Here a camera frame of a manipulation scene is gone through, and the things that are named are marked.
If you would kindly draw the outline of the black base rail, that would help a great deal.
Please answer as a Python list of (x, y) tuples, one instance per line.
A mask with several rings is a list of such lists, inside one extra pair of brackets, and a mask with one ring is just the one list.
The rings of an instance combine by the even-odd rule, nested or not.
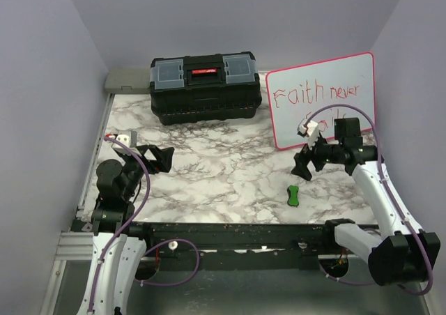
[(143, 268), (158, 260), (163, 271), (316, 270), (319, 259), (352, 258), (330, 242), (323, 224), (135, 222), (133, 226), (145, 228), (149, 247), (170, 239), (187, 240), (175, 250), (163, 245), (158, 254), (141, 260)]

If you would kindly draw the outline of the green whiteboard eraser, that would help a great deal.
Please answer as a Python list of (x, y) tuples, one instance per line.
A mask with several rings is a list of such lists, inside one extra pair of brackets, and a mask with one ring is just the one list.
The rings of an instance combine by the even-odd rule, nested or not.
[(291, 207), (298, 207), (300, 205), (298, 193), (299, 187), (297, 185), (290, 185), (287, 187), (287, 204)]

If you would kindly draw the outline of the aluminium extrusion frame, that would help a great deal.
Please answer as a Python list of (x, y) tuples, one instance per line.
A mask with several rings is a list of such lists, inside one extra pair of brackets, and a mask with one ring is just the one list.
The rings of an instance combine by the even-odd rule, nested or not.
[(40, 314), (54, 313), (67, 262), (91, 260), (92, 237), (89, 232), (61, 233)]

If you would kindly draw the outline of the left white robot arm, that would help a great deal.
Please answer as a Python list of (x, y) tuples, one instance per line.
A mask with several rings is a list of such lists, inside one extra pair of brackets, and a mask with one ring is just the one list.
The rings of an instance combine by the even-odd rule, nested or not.
[(118, 160), (96, 169), (98, 197), (91, 216), (93, 250), (78, 314), (124, 314), (139, 260), (154, 249), (144, 227), (132, 226), (139, 213), (132, 202), (142, 179), (171, 169), (174, 148), (112, 145)]

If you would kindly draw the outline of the grey plastic case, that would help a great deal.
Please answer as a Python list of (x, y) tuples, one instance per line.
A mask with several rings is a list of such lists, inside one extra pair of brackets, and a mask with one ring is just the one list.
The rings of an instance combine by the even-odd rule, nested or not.
[(104, 90), (114, 95), (148, 94), (150, 76), (149, 68), (112, 68)]

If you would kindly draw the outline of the pink framed whiteboard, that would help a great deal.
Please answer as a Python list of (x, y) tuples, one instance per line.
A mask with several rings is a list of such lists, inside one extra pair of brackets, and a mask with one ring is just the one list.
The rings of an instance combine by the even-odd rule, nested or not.
[(286, 150), (305, 143), (298, 126), (314, 112), (327, 109), (313, 120), (320, 123), (322, 135), (334, 137), (337, 118), (357, 117), (362, 130), (371, 128), (368, 120), (346, 104), (376, 120), (374, 56), (354, 54), (273, 70), (266, 75), (272, 132), (276, 148)]

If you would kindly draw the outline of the black plastic toolbox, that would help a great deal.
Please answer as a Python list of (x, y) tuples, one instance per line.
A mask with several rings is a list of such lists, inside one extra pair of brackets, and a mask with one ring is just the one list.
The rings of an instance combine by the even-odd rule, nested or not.
[(163, 125), (252, 118), (262, 102), (251, 52), (153, 59), (149, 89)]

